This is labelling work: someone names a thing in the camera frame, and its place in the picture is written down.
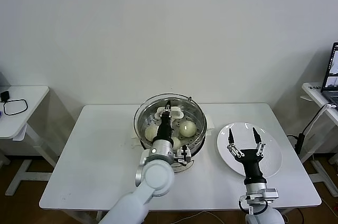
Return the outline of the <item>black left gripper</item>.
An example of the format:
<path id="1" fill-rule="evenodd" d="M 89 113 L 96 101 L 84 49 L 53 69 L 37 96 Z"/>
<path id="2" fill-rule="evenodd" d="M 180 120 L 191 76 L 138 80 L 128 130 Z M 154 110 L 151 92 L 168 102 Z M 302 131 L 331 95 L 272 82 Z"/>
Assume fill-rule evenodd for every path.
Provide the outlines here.
<path id="1" fill-rule="evenodd" d="M 166 140 L 168 142 L 172 142 L 172 128 L 171 128 L 171 117 L 170 117 L 170 113 L 171 113 L 171 101 L 168 100 L 166 105 L 165 105 L 165 109 L 164 109 L 164 113 L 161 116 L 161 124 L 158 127 L 157 130 L 157 135 L 154 137 L 153 141 L 157 141 L 157 140 Z"/>

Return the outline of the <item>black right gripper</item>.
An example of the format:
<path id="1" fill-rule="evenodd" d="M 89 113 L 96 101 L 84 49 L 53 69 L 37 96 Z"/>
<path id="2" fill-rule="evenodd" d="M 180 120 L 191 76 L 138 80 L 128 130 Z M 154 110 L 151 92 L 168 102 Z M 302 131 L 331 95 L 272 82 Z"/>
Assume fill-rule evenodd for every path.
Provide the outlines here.
<path id="1" fill-rule="evenodd" d="M 263 173 L 260 170 L 259 162 L 263 159 L 263 150 L 265 143 L 262 142 L 261 136 L 253 127 L 253 136 L 256 142 L 256 149 L 239 150 L 234 143 L 234 137 L 231 128 L 229 128 L 227 149 L 241 163 L 245 172 L 244 184 L 266 183 Z"/>

